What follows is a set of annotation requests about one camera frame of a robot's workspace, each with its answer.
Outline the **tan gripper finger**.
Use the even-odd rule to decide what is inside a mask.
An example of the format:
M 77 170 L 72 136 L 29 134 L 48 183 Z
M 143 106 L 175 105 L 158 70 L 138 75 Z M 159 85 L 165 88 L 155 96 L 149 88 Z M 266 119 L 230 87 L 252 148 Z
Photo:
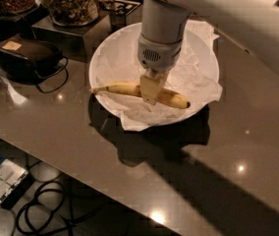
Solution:
M 152 70 L 143 72 L 139 77 L 140 94 L 143 101 L 155 105 L 166 80 L 166 73 L 155 73 Z

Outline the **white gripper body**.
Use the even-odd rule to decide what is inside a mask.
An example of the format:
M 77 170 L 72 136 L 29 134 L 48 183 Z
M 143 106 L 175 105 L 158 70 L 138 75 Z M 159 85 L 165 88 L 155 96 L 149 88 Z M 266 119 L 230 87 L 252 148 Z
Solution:
M 171 70 L 181 52 L 182 42 L 161 44 L 139 36 L 138 59 L 145 69 L 151 69 L 156 73 L 165 73 Z

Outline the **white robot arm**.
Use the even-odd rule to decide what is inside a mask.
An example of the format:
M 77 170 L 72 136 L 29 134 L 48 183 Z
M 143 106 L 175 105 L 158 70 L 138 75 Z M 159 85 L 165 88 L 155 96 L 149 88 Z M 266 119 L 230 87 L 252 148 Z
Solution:
M 279 0 L 143 0 L 138 59 L 149 77 L 175 66 L 192 14 L 279 75 Z

